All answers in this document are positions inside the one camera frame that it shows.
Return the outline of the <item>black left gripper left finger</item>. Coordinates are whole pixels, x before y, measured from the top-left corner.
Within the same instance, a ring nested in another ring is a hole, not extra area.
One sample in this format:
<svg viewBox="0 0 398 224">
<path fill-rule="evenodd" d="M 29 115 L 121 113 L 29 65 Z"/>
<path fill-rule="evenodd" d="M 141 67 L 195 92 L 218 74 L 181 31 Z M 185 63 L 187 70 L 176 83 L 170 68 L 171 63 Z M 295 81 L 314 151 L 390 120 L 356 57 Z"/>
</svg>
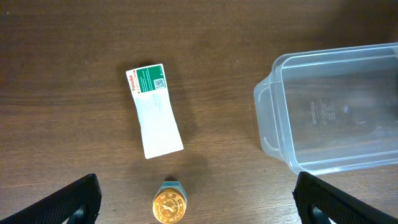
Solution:
<svg viewBox="0 0 398 224">
<path fill-rule="evenodd" d="M 101 206 L 96 174 L 88 174 L 31 206 L 1 220 L 1 223 L 94 223 Z"/>
</svg>

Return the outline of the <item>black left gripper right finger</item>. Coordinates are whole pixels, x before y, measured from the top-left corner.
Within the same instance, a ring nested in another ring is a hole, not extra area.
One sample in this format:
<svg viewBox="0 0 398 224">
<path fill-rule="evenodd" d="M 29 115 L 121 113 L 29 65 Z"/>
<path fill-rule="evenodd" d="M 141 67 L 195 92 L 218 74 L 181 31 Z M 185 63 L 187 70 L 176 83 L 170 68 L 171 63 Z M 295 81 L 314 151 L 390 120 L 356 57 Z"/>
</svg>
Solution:
<svg viewBox="0 0 398 224">
<path fill-rule="evenodd" d="M 396 218 L 308 172 L 299 173 L 293 196 L 302 223 L 397 224 Z"/>
</svg>

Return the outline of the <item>small jar gold lid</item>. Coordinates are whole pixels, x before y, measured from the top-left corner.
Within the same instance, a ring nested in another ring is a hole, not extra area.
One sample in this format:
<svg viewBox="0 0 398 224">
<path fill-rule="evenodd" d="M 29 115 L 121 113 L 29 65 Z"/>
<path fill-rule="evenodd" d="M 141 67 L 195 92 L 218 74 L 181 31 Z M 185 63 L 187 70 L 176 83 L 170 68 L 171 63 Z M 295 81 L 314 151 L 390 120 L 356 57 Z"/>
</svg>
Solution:
<svg viewBox="0 0 398 224">
<path fill-rule="evenodd" d="M 158 222 L 172 224 L 185 215 L 188 205 L 187 193 L 177 179 L 162 182 L 152 202 L 152 212 Z"/>
</svg>

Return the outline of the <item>white green medicine box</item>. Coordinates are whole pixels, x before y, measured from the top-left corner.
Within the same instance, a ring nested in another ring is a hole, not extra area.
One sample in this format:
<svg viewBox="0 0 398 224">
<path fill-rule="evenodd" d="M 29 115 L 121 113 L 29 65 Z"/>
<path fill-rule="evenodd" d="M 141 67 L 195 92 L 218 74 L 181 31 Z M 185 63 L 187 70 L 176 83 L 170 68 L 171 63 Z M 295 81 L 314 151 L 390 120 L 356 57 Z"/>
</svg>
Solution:
<svg viewBox="0 0 398 224">
<path fill-rule="evenodd" d="M 160 63 L 128 70 L 126 78 L 136 106 L 145 158 L 183 150 L 164 66 Z"/>
</svg>

